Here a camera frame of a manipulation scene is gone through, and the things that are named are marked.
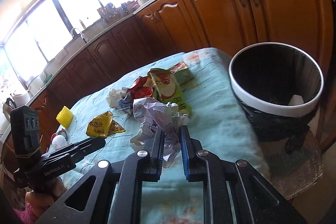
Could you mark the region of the person's left hand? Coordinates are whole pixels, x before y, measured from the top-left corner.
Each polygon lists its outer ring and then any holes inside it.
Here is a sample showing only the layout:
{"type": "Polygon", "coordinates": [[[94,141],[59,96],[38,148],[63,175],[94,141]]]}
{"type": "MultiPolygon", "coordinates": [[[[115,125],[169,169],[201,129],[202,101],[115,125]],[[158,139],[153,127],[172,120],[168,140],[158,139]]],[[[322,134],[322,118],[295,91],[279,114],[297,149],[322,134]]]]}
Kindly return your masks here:
{"type": "Polygon", "coordinates": [[[61,197],[67,191],[63,184],[63,180],[57,177],[51,185],[51,193],[37,193],[30,191],[26,193],[26,201],[31,205],[33,213],[40,217],[51,205],[55,199],[61,197]]]}

